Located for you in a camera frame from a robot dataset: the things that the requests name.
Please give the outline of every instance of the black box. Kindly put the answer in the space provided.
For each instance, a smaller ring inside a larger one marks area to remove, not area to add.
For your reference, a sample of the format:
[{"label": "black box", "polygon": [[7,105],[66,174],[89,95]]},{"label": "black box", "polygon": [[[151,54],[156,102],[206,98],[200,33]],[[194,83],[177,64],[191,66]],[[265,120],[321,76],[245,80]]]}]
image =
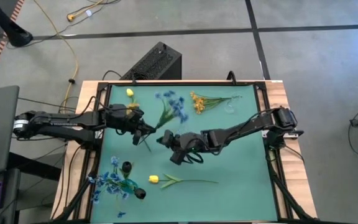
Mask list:
[{"label": "black box", "polygon": [[159,42],[121,80],[181,80],[181,53]]}]

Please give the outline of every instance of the wooden table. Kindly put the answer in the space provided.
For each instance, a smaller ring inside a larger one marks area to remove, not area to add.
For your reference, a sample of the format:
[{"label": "wooden table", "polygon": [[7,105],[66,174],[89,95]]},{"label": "wooden table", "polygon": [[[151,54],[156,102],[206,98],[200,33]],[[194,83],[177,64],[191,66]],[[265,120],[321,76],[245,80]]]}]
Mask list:
[{"label": "wooden table", "polygon": [[[144,80],[144,81],[138,81],[140,82],[149,82],[149,83],[155,83],[155,82],[183,82],[184,80]],[[84,81],[81,87],[81,93],[77,104],[76,113],[81,113],[86,105],[89,102],[89,99],[92,96],[96,95],[98,84],[101,82],[108,82],[108,83],[130,83],[131,81]],[[208,82],[208,83],[218,83],[218,82],[231,82],[230,80],[186,80],[186,82]],[[238,82],[261,82],[260,80],[239,80]],[[282,81],[265,81],[266,87],[267,87],[267,94],[268,94],[268,100],[270,103],[270,107],[289,107],[288,105],[288,99],[287,95],[285,93],[284,84]],[[258,92],[259,94],[259,100],[260,102],[263,102],[262,98],[262,92]],[[292,149],[298,151],[300,153],[300,147],[298,144],[298,140],[286,140],[286,144],[291,147]],[[74,155],[74,152],[76,148],[79,145],[72,141],[69,142],[67,147],[67,152],[65,156],[65,164],[66,166],[62,170],[64,172],[64,181],[62,180],[62,175],[60,176],[60,181],[57,189],[57,194],[55,196],[55,203],[53,204],[53,210],[55,211],[57,209],[57,212],[54,217],[59,216],[59,214],[62,213],[63,207],[65,206],[66,199],[67,203],[70,203],[73,196],[76,194],[78,190],[78,184],[80,181],[80,175],[81,170],[83,166],[83,160],[85,156],[85,150],[79,150],[75,157],[73,158],[73,163],[71,165],[71,174],[70,174],[70,180],[68,180],[68,164],[71,161],[71,158]],[[91,169],[93,165],[93,158],[94,154],[91,154],[91,159],[89,160],[89,166],[88,171]],[[296,201],[302,206],[302,208],[305,210],[306,213],[311,215],[312,217],[316,217],[316,210],[314,208],[313,198],[311,196],[309,183],[308,183],[308,177],[306,175],[305,167],[301,161],[301,159],[294,154],[293,152],[290,152],[288,150],[282,149],[281,150],[281,159],[282,159],[282,166],[285,173],[285,178],[287,182],[287,188],[291,192],[291,194],[294,196]],[[61,198],[61,202],[58,206],[58,201],[60,198],[60,191],[63,187],[63,196]],[[282,197],[281,192],[277,189],[277,197],[278,197],[278,204],[280,207],[280,213],[282,218],[287,217],[287,214],[285,212],[285,206],[284,206],[284,200]],[[88,201],[89,196],[89,189],[85,192],[82,203],[81,203],[81,209],[80,209],[80,217],[85,217],[85,211],[86,206],[89,203]]]}]

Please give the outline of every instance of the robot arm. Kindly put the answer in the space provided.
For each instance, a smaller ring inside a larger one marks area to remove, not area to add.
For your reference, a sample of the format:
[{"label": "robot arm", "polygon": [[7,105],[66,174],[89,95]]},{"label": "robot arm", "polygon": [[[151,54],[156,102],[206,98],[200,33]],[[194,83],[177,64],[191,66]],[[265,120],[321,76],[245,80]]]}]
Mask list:
[{"label": "robot arm", "polygon": [[89,148],[95,144],[95,131],[113,128],[120,135],[126,132],[133,134],[132,143],[137,145],[140,137],[155,133],[155,128],[142,119],[143,114],[138,108],[128,109],[120,104],[82,114],[28,111],[15,117],[13,133],[18,139],[29,139],[37,134],[64,138],[78,142],[82,148]]},{"label": "robot arm", "polygon": [[293,113],[288,108],[279,107],[264,113],[256,113],[246,122],[227,129],[211,129],[201,131],[200,134],[185,133],[176,136],[166,130],[164,136],[157,139],[157,142],[173,151],[170,160],[175,164],[193,161],[203,163],[200,153],[212,153],[217,156],[231,141],[261,130],[269,130],[266,139],[269,146],[283,144],[284,134],[292,132],[296,125],[297,121]]}]

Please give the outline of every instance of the green table surface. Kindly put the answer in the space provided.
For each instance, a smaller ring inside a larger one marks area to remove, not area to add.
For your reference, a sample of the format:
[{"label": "green table surface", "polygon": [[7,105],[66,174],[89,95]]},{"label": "green table surface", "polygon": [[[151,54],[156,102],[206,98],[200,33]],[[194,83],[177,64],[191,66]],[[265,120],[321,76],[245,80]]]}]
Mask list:
[{"label": "green table surface", "polygon": [[[185,111],[190,118],[185,124],[180,124],[176,118],[150,135],[146,141],[152,152],[144,143],[134,146],[129,133],[118,136],[115,130],[106,130],[99,174],[112,171],[112,156],[118,157],[120,162],[133,162],[129,178],[143,188],[147,196],[139,200],[130,195],[127,200],[122,200],[104,192],[100,202],[93,205],[92,223],[277,220],[261,133],[233,141],[219,156],[203,154],[204,164],[178,166],[169,160],[172,151],[156,142],[166,129],[174,133],[200,133],[201,130],[229,128],[246,121],[257,112],[253,86],[113,86],[110,104],[129,104],[127,88],[135,93],[134,97],[145,113],[145,122],[152,126],[157,124],[163,110],[162,102],[154,98],[156,92],[173,90],[183,96]],[[206,96],[231,97],[234,93],[242,97],[232,103],[234,112],[231,114],[222,103],[197,115],[190,97],[192,90]],[[219,183],[182,182],[160,189],[164,182],[149,182],[150,175],[164,179],[163,174]],[[118,218],[118,212],[126,214]]]}]

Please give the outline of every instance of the yellow plug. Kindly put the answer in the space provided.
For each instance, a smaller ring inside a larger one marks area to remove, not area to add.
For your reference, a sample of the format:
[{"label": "yellow plug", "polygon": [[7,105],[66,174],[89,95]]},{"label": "yellow plug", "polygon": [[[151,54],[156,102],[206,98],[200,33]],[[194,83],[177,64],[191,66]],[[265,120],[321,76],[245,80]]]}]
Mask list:
[{"label": "yellow plug", "polygon": [[72,15],[72,14],[70,14],[70,15],[67,15],[67,20],[69,21],[69,22],[73,22],[73,20],[74,20],[74,15]]}]

